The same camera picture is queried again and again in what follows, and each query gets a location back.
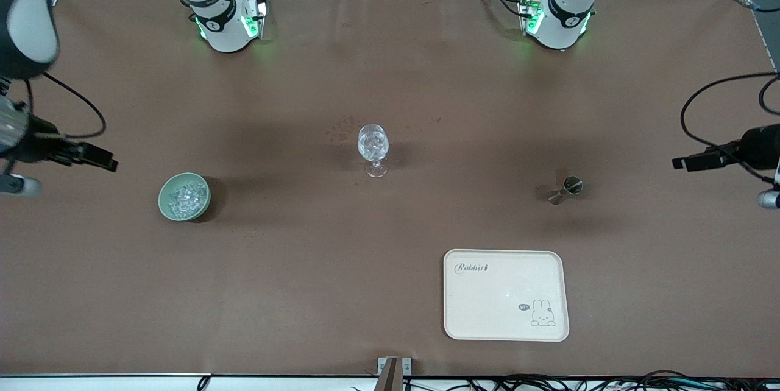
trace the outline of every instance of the bunny illustration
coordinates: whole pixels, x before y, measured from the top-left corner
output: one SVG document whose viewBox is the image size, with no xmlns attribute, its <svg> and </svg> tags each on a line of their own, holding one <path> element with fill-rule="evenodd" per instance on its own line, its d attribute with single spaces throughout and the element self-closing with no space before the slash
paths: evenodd
<svg viewBox="0 0 780 391">
<path fill-rule="evenodd" d="M 548 300 L 534 300 L 534 312 L 531 315 L 531 325 L 555 326 L 555 316 Z"/>
</svg>

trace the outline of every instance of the bowl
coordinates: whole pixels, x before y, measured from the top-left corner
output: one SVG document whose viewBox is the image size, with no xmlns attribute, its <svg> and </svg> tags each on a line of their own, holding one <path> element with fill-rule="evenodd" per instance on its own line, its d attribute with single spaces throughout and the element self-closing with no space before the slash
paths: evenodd
<svg viewBox="0 0 780 391">
<path fill-rule="evenodd" d="M 194 213 L 190 217 L 177 218 L 173 215 L 173 211 L 168 207 L 168 204 L 173 202 L 171 194 L 178 189 L 184 188 L 186 185 L 193 185 L 193 183 L 203 183 L 206 186 L 206 203 L 201 209 Z M 184 172 L 184 174 L 178 174 L 166 182 L 160 189 L 160 194 L 157 197 L 157 205 L 160 209 L 160 213 L 165 218 L 174 222 L 184 222 L 187 220 L 197 219 L 198 216 L 205 213 L 208 205 L 211 203 L 211 189 L 208 187 L 208 183 L 201 175 L 193 174 L 192 172 Z"/>
</svg>

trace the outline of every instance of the wine glass base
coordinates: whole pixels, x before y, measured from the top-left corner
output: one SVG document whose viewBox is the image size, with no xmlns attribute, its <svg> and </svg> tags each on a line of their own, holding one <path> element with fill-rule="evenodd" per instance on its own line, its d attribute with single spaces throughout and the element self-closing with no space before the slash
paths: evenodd
<svg viewBox="0 0 780 391">
<path fill-rule="evenodd" d="M 382 178 L 388 172 L 386 160 L 381 160 L 379 166 L 374 166 L 370 161 L 366 163 L 366 174 L 372 178 Z"/>
</svg>

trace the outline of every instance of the logo on tray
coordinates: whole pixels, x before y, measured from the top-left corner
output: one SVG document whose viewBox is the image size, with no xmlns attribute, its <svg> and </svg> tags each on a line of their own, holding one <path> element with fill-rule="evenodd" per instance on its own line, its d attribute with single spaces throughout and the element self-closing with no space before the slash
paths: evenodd
<svg viewBox="0 0 780 391">
<path fill-rule="evenodd" d="M 455 274 L 463 274 L 465 272 L 485 272 L 487 269 L 487 264 L 459 263 L 455 265 Z"/>
</svg>

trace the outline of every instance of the brown table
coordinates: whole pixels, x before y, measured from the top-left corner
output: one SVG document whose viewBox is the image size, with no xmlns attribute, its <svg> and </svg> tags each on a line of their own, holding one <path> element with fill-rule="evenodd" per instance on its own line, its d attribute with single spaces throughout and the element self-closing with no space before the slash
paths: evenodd
<svg viewBox="0 0 780 391">
<path fill-rule="evenodd" d="M 271 0 L 269 40 L 200 41 L 178 0 L 60 0 L 52 70 L 106 114 L 119 172 L 23 164 L 39 199 L 2 199 L 3 372 L 780 375 L 780 222 L 737 166 L 671 158 L 699 86 L 771 68 L 730 0 L 598 0 L 566 52 L 496 0 Z M 714 141 L 774 120 L 761 80 L 691 108 Z M 47 80 L 37 113 L 97 124 Z M 13 91 L 22 97 L 19 85 Z M 391 170 L 369 178 L 376 122 Z M 569 169 L 582 199 L 537 198 Z M 208 175 L 200 224 L 162 183 Z M 546 249 L 565 266 L 562 343 L 469 342 L 442 327 L 453 248 Z"/>
</svg>

